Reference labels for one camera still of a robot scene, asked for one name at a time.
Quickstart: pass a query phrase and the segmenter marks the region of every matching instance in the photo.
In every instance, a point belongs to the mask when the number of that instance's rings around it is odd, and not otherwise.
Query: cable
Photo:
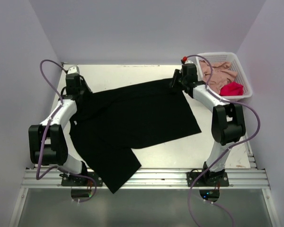
[[[219,100],[221,100],[222,102],[225,102],[225,103],[231,103],[231,104],[239,104],[239,105],[242,105],[242,106],[248,108],[249,110],[251,110],[251,111],[254,113],[254,115],[256,116],[256,118],[257,118],[257,129],[256,129],[256,131],[254,132],[254,134],[253,134],[252,136],[250,136],[249,138],[247,138],[247,139],[245,139],[245,140],[242,140],[242,141],[240,141],[240,142],[237,142],[237,143],[235,143],[235,144],[232,144],[232,145],[230,145],[228,148],[226,148],[226,150],[225,150],[207,169],[205,169],[205,170],[192,182],[192,184],[191,184],[191,186],[190,186],[190,188],[189,188],[189,192],[188,192],[188,199],[187,199],[188,210],[189,210],[190,216],[193,218],[194,222],[195,222],[199,227],[202,227],[202,226],[197,222],[196,217],[195,217],[195,215],[193,214],[193,211],[192,211],[192,209],[191,209],[191,204],[190,204],[190,198],[191,198],[192,189],[193,189],[194,184],[195,184],[206,172],[208,172],[208,171],[210,170],[210,168],[212,168],[230,149],[232,149],[234,146],[237,146],[237,145],[239,145],[239,144],[245,143],[245,142],[247,142],[247,141],[253,139],[253,138],[258,134],[258,132],[260,131],[261,121],[260,121],[260,117],[259,117],[259,115],[257,114],[257,112],[256,112],[252,107],[250,107],[249,105],[244,104],[244,103],[240,103],[240,102],[235,102],[235,101],[229,101],[229,100],[221,99],[221,98],[218,97],[214,92],[212,92],[211,89],[208,89],[208,88],[207,88],[207,87],[208,87],[208,83],[209,83],[210,79],[211,79],[212,76],[213,76],[213,67],[212,67],[211,63],[210,63],[205,57],[200,56],[200,55],[197,55],[197,54],[192,54],[192,55],[189,55],[189,56],[187,56],[187,57],[184,57],[183,60],[187,60],[187,59],[190,58],[190,57],[202,58],[202,59],[204,59],[204,60],[208,63],[208,65],[209,65],[209,67],[210,67],[210,76],[209,76],[209,79],[207,80],[207,82],[206,82],[206,84],[205,84],[205,88],[206,88],[206,90],[207,90],[213,97],[215,97],[215,98],[217,98],[217,99],[219,99]],[[226,211],[226,212],[228,213],[228,215],[230,216],[231,221],[232,221],[232,227],[234,227],[234,226],[235,226],[235,220],[234,220],[233,216],[231,215],[231,213],[230,213],[227,209],[225,209],[223,206],[221,206],[221,205],[219,205],[219,204],[217,204],[217,203],[214,203],[214,205],[220,207],[221,209],[223,209],[224,211]]]
[[[43,76],[43,78],[46,80],[46,82],[48,83],[49,86],[51,86],[51,88],[55,91],[55,93],[59,96],[60,98],[60,101],[61,101],[61,104],[55,109],[55,111],[53,111],[53,113],[50,115],[49,119],[48,119],[48,122],[47,122],[47,125],[44,129],[44,132],[43,132],[43,136],[42,136],[42,140],[41,140],[41,148],[40,148],[40,154],[39,154],[39,159],[38,159],[38,167],[37,167],[37,173],[36,173],[36,179],[37,180],[40,180],[42,179],[49,171],[51,171],[52,169],[55,169],[57,168],[58,170],[60,170],[61,172],[63,173],[68,173],[69,175],[72,175],[72,176],[75,176],[75,177],[81,177],[81,178],[85,178],[85,179],[88,179],[90,181],[93,182],[94,186],[95,186],[95,189],[94,189],[94,192],[92,193],[92,195],[90,197],[88,197],[87,199],[84,199],[84,200],[80,200],[78,199],[77,202],[81,203],[81,202],[86,202],[88,200],[90,200],[96,193],[97,191],[97,184],[95,182],[95,180],[89,176],[83,176],[83,175],[80,175],[80,174],[73,174],[73,173],[69,173],[65,170],[63,170],[61,167],[58,167],[58,166],[52,166],[50,168],[48,168],[41,176],[40,176],[40,170],[41,170],[41,164],[42,164],[42,159],[43,159],[43,152],[44,152],[44,146],[45,146],[45,140],[46,140],[46,135],[47,135],[47,131],[49,129],[49,126],[51,124],[51,121],[53,119],[53,117],[57,114],[57,112],[62,108],[63,106],[63,98],[62,98],[62,95],[57,91],[57,89],[51,84],[51,82],[47,79],[47,77],[45,76],[44,72],[43,72],[43,63],[44,62],[51,62],[51,63],[54,63],[55,65],[59,66],[65,73],[67,73],[67,70],[65,70],[61,65],[59,65],[58,63],[50,60],[50,59],[44,59],[43,61],[40,62],[40,72]]]

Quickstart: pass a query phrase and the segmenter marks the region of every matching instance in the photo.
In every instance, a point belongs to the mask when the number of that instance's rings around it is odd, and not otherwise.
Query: black cloth
[[[200,133],[171,79],[91,93],[71,118],[76,151],[115,193],[140,167],[139,149]]]

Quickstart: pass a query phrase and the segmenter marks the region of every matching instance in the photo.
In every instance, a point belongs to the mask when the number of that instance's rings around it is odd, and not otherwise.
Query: pink cloth
[[[221,96],[242,96],[243,95],[243,85],[238,84],[236,82],[232,82],[230,84],[222,87]]]
[[[200,61],[203,73],[203,81],[206,82],[210,76],[210,67],[204,60]],[[217,94],[220,93],[222,87],[233,82],[237,76],[237,72],[229,70],[231,63],[228,61],[212,63],[213,76],[209,81],[209,87]]]

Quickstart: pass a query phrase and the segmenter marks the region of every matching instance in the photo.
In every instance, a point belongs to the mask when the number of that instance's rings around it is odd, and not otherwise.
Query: peach cloth
[[[200,61],[203,73],[203,81],[206,82],[210,76],[210,67],[204,60]],[[213,76],[209,81],[209,87],[217,94],[220,94],[222,87],[233,82],[237,72],[229,70],[231,63],[228,61],[212,63]]]

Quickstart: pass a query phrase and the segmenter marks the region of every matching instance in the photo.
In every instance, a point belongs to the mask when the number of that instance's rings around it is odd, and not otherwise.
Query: white table
[[[93,92],[99,92],[152,80],[171,78],[180,65],[79,65],[80,74]],[[58,91],[65,86],[62,73]],[[202,133],[143,149],[133,149],[143,168],[202,168],[213,146],[211,134],[212,114],[201,103],[187,94],[185,97],[197,119]],[[82,160],[69,136],[70,124],[64,135],[69,153]],[[250,168],[249,149],[246,144],[234,147],[227,159],[226,168]]]

